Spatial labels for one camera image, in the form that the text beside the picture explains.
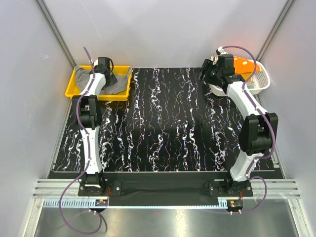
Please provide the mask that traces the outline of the grey towel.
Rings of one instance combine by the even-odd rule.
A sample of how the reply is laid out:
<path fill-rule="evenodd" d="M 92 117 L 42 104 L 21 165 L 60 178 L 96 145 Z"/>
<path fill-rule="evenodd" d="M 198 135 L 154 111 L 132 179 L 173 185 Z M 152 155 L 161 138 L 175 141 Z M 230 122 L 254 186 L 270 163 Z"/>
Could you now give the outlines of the grey towel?
<path fill-rule="evenodd" d="M 117 79 L 115 84 L 106 85 L 101 89 L 100 95 L 112 95 L 126 90 L 129 73 L 131 73 L 131 67 L 123 68 L 122 75 L 115 72 L 114 75 Z M 90 70 L 85 70 L 83 67 L 75 66 L 75 82 L 80 91 L 83 91 L 87 86 L 90 76 Z"/>

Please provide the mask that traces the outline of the orange white patterned towel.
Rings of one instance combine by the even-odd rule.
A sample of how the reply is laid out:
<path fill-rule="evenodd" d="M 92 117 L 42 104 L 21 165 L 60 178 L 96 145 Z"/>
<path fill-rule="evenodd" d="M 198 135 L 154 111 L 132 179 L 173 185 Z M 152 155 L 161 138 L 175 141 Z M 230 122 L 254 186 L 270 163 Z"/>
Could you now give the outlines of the orange white patterned towel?
<path fill-rule="evenodd" d="M 254 61 L 234 56 L 232 54 L 212 55 L 211 70 L 222 75 L 243 75 L 260 72 L 261 67 Z"/>

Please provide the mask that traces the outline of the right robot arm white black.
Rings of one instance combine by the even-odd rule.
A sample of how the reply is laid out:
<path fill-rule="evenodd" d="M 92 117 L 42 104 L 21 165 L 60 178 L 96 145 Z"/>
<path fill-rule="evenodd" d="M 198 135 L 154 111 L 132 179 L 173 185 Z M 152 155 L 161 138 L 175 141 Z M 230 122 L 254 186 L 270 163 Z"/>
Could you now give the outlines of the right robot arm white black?
<path fill-rule="evenodd" d="M 274 152 L 278 117 L 268 113 L 254 98 L 242 75 L 235 73 L 235 59 L 231 54 L 221 54 L 205 59 L 200 77 L 208 84 L 221 88 L 235 103 L 244 121 L 238 136 L 239 155 L 224 181 L 210 183 L 210 194 L 252 196 L 250 173 L 260 159 Z"/>

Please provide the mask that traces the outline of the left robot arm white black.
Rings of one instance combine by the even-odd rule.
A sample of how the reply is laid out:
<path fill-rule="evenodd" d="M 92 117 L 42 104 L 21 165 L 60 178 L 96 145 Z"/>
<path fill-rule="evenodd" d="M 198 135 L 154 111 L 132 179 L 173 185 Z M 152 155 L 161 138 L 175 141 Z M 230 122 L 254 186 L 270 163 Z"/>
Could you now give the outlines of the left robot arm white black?
<path fill-rule="evenodd" d="M 114 64 L 108 57 L 99 57 L 92 65 L 87 85 L 72 97 L 76 122 L 82 136 L 84 149 L 84 171 L 79 175 L 79 196 L 100 196 L 107 191 L 100 161 L 98 135 L 102 114 L 98 96 L 103 87 L 113 81 Z"/>

